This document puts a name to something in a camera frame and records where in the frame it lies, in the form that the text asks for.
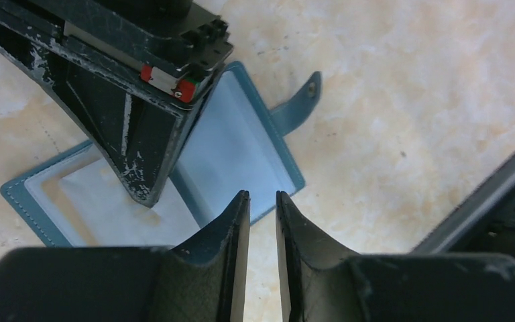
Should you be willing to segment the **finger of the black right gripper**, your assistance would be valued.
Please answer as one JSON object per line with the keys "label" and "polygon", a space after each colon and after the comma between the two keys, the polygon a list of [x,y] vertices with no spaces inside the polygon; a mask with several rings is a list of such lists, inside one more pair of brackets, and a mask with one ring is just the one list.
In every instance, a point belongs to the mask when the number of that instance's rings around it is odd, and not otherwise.
{"label": "finger of the black right gripper", "polygon": [[134,201],[152,207],[205,106],[182,103],[76,38],[0,25],[0,54],[96,144]]}

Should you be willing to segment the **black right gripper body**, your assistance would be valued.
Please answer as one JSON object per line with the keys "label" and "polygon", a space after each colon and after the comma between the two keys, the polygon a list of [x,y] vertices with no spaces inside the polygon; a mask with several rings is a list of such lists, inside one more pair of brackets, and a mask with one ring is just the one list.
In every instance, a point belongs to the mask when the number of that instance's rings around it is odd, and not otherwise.
{"label": "black right gripper body", "polygon": [[232,51],[192,1],[0,1],[0,52],[72,111],[194,113]]}

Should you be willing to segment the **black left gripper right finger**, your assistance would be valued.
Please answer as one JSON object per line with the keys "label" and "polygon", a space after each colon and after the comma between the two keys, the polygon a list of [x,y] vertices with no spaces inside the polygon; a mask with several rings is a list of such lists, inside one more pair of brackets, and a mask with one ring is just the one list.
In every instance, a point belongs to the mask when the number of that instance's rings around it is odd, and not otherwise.
{"label": "black left gripper right finger", "polygon": [[276,194],[284,321],[515,321],[515,258],[359,254]]}

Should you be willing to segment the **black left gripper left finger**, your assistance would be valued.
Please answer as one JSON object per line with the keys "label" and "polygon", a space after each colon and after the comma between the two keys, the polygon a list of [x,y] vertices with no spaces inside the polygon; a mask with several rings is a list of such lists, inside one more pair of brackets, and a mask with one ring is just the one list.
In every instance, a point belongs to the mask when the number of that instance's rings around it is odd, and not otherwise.
{"label": "black left gripper left finger", "polygon": [[241,321],[247,191],[181,244],[18,248],[0,259],[0,321]]}

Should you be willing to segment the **silver white card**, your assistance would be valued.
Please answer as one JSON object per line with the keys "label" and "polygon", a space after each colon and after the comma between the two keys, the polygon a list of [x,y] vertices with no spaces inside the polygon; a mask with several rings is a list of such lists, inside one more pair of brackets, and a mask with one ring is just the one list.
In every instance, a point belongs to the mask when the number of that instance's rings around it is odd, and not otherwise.
{"label": "silver white card", "polygon": [[159,201],[146,207],[129,196],[104,159],[64,176],[58,184],[94,246],[177,246],[200,229],[170,181]]}

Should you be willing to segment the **teal leather card holder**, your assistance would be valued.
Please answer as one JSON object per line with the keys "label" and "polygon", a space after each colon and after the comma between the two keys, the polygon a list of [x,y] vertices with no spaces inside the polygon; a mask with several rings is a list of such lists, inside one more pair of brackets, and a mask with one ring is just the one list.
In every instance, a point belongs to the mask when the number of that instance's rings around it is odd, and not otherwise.
{"label": "teal leather card holder", "polygon": [[[308,119],[322,83],[316,71],[291,99],[268,109],[244,65],[227,66],[167,180],[200,229],[240,190],[250,193],[250,221],[255,223],[274,208],[277,191],[293,195],[305,186],[284,138]],[[95,145],[83,142],[6,182],[1,194],[45,245],[96,247],[58,183],[99,159],[104,157]]]}

